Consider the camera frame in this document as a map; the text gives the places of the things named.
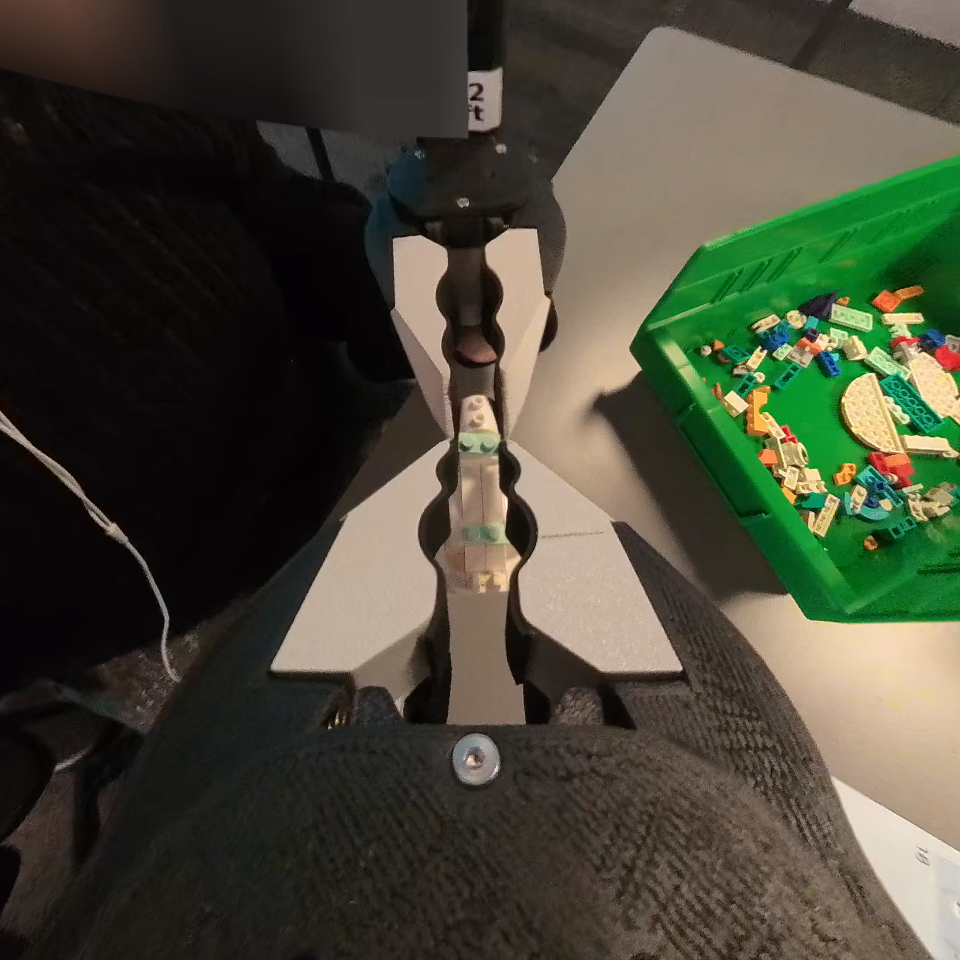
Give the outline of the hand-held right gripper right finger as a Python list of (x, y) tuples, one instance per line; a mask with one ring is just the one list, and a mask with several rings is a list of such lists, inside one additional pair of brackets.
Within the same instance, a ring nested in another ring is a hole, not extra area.
[(509, 442), (501, 454), (510, 573), (506, 655), (524, 720), (545, 724), (569, 690), (685, 677), (617, 523)]

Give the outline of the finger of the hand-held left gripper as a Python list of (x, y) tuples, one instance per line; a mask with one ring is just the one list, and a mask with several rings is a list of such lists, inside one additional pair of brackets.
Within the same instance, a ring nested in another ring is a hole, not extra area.
[(544, 274), (532, 227), (509, 228), (486, 244), (486, 267), (501, 297), (494, 315), (502, 335), (498, 361), (502, 435), (512, 437), (529, 393), (544, 336)]
[(449, 270), (447, 250), (422, 235), (391, 243), (390, 316), (426, 405), (443, 436), (456, 435), (450, 401), (450, 361), (444, 353), (448, 320), (438, 289)]

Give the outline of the long white lego assembly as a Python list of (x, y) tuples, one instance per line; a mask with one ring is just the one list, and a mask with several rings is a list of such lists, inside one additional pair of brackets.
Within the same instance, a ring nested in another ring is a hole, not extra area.
[(520, 562), (521, 555), (507, 536), (500, 447), (491, 400), (483, 394), (466, 397), (455, 438), (457, 486), (447, 500), (450, 533), (438, 551), (451, 592), (508, 594)]

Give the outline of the pile of loose lego pieces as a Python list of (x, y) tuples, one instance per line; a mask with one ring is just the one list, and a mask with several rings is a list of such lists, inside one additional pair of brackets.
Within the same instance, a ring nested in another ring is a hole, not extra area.
[(958, 525), (958, 335), (927, 284), (714, 323), (690, 350), (765, 494), (835, 563)]

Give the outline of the green plastic bin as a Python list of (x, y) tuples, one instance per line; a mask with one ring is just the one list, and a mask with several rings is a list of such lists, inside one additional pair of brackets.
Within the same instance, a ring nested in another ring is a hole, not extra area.
[(935, 319), (958, 335), (958, 159), (884, 180), (698, 248), (630, 351), (726, 505), (810, 619), (958, 621), (959, 534), (923, 537), (879, 561), (825, 553), (776, 493), (762, 490), (691, 349), (714, 324), (755, 320), (840, 291), (926, 284)]

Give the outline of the open lego instruction booklet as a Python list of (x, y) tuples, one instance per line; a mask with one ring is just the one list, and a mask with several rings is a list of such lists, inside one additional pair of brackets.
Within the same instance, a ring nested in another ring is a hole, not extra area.
[(833, 780), (854, 835), (894, 905), (934, 958), (959, 957), (959, 852)]

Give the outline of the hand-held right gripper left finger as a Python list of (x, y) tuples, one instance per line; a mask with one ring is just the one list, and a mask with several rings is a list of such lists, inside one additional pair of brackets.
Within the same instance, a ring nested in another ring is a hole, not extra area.
[(420, 722), (450, 712), (450, 621), (425, 512), (450, 453), (434, 444), (342, 518), (270, 664), (275, 677), (387, 690)]

